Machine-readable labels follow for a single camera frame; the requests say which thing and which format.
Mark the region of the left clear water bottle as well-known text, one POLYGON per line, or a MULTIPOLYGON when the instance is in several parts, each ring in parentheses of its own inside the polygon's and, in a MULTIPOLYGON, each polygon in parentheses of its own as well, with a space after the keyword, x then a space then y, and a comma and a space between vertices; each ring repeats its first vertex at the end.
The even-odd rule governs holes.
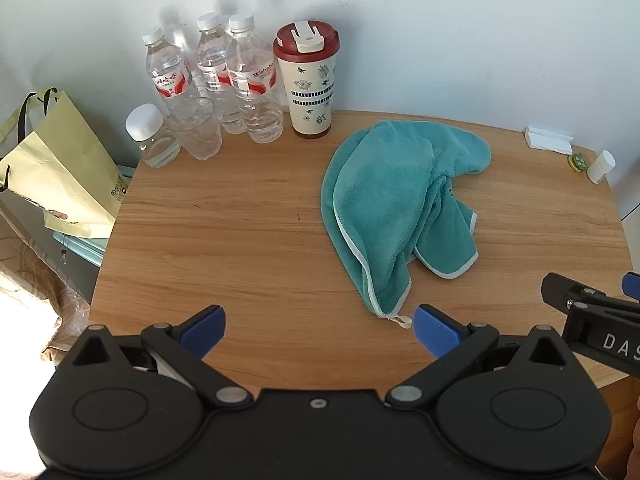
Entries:
POLYGON ((196 113, 200 92, 182 50, 169 42, 160 26, 142 35, 146 47, 145 69, 169 114, 185 125, 196 113))

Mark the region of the middle clear water bottle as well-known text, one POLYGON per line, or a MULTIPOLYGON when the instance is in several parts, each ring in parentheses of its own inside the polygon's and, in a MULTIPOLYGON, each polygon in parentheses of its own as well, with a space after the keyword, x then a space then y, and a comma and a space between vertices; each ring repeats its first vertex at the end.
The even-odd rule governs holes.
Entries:
POLYGON ((246 131, 227 67, 230 37, 222 18, 215 12, 197 20, 200 39, 195 50, 196 66, 209 96, 214 102, 218 120, 224 131, 240 134, 246 131))

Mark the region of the white pill bottle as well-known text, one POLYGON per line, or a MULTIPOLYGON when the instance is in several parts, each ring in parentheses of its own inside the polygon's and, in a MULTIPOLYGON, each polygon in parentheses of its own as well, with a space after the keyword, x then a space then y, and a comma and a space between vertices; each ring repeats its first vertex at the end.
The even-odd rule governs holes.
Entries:
POLYGON ((588 179, 600 183, 616 166, 614 156, 607 150, 602 151, 587 169, 588 179))

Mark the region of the cream tumbler red lid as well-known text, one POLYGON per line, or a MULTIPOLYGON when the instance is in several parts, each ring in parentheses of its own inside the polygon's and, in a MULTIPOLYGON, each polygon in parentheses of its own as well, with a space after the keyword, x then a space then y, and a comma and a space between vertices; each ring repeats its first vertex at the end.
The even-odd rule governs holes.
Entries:
POLYGON ((282 26, 273 41, 292 127, 299 136, 318 138, 332 124, 335 63, 340 35, 316 20, 282 26))

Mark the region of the teal microfibre towel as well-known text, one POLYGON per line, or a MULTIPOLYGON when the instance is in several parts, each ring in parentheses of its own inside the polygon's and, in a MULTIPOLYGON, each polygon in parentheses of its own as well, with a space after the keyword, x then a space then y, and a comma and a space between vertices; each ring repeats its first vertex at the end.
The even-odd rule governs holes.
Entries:
POLYGON ((491 162, 476 134, 438 122, 383 120, 335 151, 320 191, 321 217, 338 258, 367 309, 403 328, 419 260, 444 280, 476 263, 477 214, 454 196, 456 177, 491 162))

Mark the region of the right clear water bottle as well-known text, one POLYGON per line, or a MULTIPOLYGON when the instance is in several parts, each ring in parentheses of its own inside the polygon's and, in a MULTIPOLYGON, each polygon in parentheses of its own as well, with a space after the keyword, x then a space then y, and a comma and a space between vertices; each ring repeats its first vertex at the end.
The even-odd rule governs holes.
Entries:
POLYGON ((271 143, 283 131, 273 52, 257 31, 253 14, 231 15, 228 32, 227 68, 246 131, 255 143, 271 143))

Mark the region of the clear water bottle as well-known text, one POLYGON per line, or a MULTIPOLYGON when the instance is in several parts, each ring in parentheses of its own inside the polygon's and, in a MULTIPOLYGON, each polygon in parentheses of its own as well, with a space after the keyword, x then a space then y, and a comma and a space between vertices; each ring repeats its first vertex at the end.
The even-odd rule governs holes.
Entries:
POLYGON ((273 52, 257 31, 253 14, 231 15, 228 32, 227 68, 246 131, 255 143, 271 143, 283 131, 273 52))
POLYGON ((200 39, 195 50, 196 66, 209 96, 214 102, 218 120, 224 131, 240 134, 246 131, 227 67, 230 37, 222 18, 215 12, 197 20, 200 39))
POLYGON ((169 114, 185 125, 196 113, 200 92, 182 50, 169 42, 160 26, 142 35, 146 47, 145 69, 169 114))

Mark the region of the clear plastic cup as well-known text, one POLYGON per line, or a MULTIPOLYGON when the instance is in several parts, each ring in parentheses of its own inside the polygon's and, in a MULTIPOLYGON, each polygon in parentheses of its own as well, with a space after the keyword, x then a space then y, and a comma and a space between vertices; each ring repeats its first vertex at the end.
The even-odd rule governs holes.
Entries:
POLYGON ((194 158, 207 160, 220 151, 220 123, 209 98, 199 96, 184 101, 171 112, 171 120, 171 128, 180 144, 194 158))

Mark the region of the green yellow round tin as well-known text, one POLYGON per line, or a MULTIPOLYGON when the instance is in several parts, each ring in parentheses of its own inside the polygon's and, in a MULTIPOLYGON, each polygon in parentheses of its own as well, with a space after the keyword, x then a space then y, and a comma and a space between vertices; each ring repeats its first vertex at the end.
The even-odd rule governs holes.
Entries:
POLYGON ((567 156, 568 166, 572 168, 578 174, 586 172, 588 169, 584 156, 580 153, 575 153, 567 156))

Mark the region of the small jar white lid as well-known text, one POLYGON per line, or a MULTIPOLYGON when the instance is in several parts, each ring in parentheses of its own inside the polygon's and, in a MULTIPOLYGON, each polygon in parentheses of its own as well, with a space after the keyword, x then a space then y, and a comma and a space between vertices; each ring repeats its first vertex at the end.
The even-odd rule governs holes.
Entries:
POLYGON ((141 159, 151 168, 170 164, 180 153, 181 145, 165 124, 165 116, 151 103, 136 107, 128 115, 125 127, 137 143, 141 159))

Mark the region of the yellow paper shopping bag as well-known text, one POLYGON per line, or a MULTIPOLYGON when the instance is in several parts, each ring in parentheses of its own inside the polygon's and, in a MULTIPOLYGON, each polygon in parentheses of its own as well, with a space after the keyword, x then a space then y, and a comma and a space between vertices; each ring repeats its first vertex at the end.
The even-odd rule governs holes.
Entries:
POLYGON ((30 92, 1 125, 1 189, 40 209, 46 228, 106 240, 127 188, 65 92, 30 92))

